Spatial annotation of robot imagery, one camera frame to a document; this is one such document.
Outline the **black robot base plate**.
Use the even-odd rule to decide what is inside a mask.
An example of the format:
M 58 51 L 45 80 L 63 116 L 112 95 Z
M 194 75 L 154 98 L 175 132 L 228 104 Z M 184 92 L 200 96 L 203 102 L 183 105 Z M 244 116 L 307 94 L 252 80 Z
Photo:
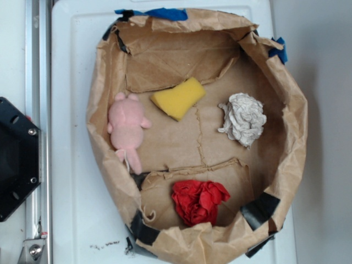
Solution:
M 1 97 L 1 222 L 40 184 L 40 129 Z

